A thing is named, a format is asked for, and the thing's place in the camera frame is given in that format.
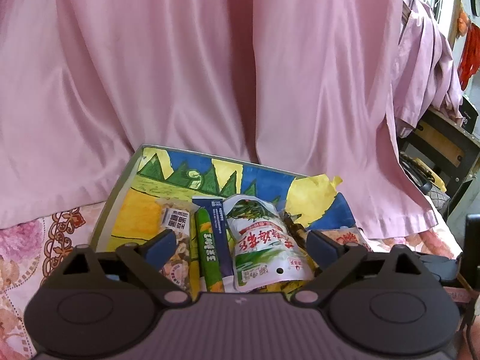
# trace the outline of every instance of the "floral tablecloth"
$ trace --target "floral tablecloth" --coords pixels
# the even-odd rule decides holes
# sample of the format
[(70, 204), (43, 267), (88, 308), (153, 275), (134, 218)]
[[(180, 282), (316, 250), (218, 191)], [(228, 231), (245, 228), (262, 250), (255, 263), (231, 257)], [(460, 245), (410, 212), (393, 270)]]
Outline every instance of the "floral tablecloth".
[[(104, 203), (74, 208), (0, 230), (0, 360), (23, 360), (35, 349), (23, 325), (25, 307), (42, 282), (75, 245), (88, 243)], [(460, 253), (439, 216), (433, 229), (406, 238), (367, 240), (373, 251), (403, 243), (411, 249), (454, 258)], [(339, 243), (359, 242), (349, 229), (333, 232)]]

